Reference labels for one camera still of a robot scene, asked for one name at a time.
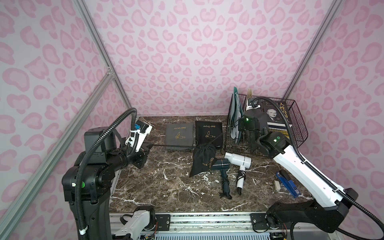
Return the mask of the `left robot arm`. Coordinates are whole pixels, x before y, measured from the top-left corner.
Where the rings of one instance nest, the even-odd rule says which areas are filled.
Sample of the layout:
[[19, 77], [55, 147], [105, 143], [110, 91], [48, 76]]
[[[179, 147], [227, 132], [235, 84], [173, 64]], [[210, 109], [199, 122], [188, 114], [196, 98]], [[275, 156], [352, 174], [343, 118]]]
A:
[[113, 180], [116, 171], [132, 164], [141, 169], [147, 161], [153, 144], [143, 142], [138, 152], [128, 157], [129, 147], [125, 139], [117, 146], [116, 138], [119, 133], [113, 130], [87, 163], [80, 184], [80, 196], [76, 198], [75, 188], [80, 164], [86, 152], [79, 154], [73, 167], [62, 178], [65, 201], [75, 217], [75, 223], [80, 240], [114, 240], [116, 235], [111, 230], [109, 216], [109, 201], [112, 193]]

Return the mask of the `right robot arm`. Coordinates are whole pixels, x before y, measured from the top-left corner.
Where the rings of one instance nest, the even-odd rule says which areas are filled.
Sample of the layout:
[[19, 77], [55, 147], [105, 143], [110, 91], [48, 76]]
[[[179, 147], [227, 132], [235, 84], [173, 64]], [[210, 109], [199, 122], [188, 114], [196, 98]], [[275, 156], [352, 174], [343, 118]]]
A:
[[309, 223], [326, 233], [335, 232], [352, 206], [337, 191], [353, 200], [358, 194], [345, 190], [323, 175], [311, 162], [299, 155], [294, 143], [281, 132], [272, 132], [268, 116], [260, 111], [246, 113], [239, 129], [247, 134], [251, 150], [257, 150], [291, 173], [312, 195], [312, 200], [298, 204], [274, 203], [267, 211], [265, 225], [277, 229], [286, 223]]

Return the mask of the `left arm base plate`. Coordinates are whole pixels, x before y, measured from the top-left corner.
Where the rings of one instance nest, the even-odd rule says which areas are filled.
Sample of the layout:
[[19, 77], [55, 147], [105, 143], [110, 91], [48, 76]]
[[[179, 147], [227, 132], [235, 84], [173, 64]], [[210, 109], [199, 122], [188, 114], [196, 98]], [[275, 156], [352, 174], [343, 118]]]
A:
[[170, 229], [170, 215], [159, 215], [154, 209], [138, 210], [125, 224], [125, 228], [133, 235], [142, 231], [168, 231]]

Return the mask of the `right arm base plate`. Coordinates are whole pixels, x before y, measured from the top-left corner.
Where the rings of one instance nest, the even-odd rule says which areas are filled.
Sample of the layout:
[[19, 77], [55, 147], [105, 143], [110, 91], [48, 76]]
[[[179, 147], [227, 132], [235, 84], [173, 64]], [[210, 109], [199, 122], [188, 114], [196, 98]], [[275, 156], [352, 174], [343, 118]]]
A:
[[251, 213], [251, 224], [255, 232], [266, 232], [269, 230], [289, 230], [292, 222], [283, 223], [276, 217], [266, 213]]

